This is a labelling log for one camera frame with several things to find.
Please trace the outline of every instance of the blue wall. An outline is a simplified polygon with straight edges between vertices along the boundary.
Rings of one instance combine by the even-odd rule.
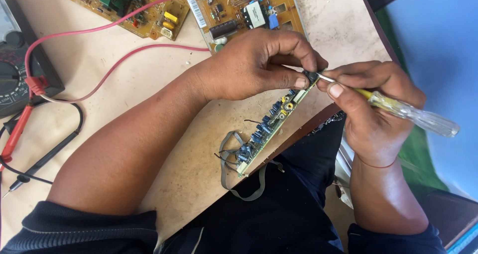
[[[478,199],[478,0],[395,0],[387,12],[425,109],[461,126],[428,133],[436,171]]]

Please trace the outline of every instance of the transparent screwdriver handle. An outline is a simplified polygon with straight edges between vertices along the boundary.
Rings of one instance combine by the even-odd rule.
[[[370,95],[368,102],[373,106],[387,110],[395,116],[408,119],[422,129],[445,137],[454,137],[460,131],[460,126],[451,120],[429,111],[414,108],[407,103],[388,98],[377,91]]]

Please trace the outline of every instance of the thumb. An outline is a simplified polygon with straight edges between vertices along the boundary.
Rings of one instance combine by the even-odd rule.
[[[327,93],[354,124],[369,123],[375,116],[362,94],[338,82],[327,86]]]
[[[283,65],[270,64],[265,70],[264,86],[266,90],[272,89],[307,89],[309,86],[308,78],[294,69]]]

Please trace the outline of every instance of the metal chain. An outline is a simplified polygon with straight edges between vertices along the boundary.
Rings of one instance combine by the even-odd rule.
[[[313,129],[307,136],[314,135],[316,132],[322,130],[322,128],[324,128],[325,125],[327,125],[331,122],[338,122],[338,121],[343,120],[345,115],[346,115],[345,112],[343,112],[342,110],[338,111],[335,115],[333,115],[329,119],[327,119],[325,121],[325,123],[322,123],[319,126],[317,126],[317,128]]]

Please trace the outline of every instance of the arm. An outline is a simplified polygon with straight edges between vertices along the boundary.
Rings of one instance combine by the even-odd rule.
[[[370,107],[350,87],[376,89],[417,108],[423,107],[425,95],[392,62],[353,63],[324,75],[338,83],[321,81],[320,90],[327,91],[347,114],[347,142],[355,151],[350,194],[357,224],[376,233],[422,233],[428,227],[427,217],[405,182],[397,160],[413,123]]]
[[[241,100],[266,90],[308,86],[304,75],[282,64],[309,71],[327,66],[297,32],[256,29],[233,39],[91,136],[62,166],[47,201],[91,213],[133,213],[210,100]]]

